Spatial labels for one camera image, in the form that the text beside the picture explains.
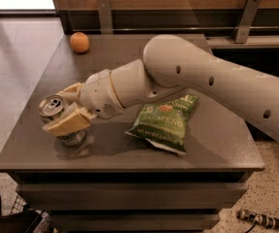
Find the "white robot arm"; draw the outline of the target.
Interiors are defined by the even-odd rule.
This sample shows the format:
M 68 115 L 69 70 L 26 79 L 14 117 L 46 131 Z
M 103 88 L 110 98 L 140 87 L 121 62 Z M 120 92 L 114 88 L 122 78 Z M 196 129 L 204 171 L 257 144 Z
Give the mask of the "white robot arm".
M 143 57 L 93 74 L 58 95 L 70 107 L 44 130 L 61 136 L 137 104 L 168 100 L 191 88 L 214 99 L 279 142 L 279 78 L 241 66 L 174 35 L 153 37 Z

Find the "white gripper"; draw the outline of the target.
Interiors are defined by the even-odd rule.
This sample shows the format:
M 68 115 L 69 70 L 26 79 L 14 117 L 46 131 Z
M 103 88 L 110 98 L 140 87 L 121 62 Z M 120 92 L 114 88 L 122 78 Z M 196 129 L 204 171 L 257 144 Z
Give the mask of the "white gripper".
M 91 75 L 84 84 L 73 83 L 59 91 L 57 95 L 71 105 L 60 119 L 44 125 L 43 130 L 57 137 L 91 126 L 97 116 L 109 119 L 122 114 L 124 107 L 116 94 L 111 74 L 111 70 L 105 69 Z

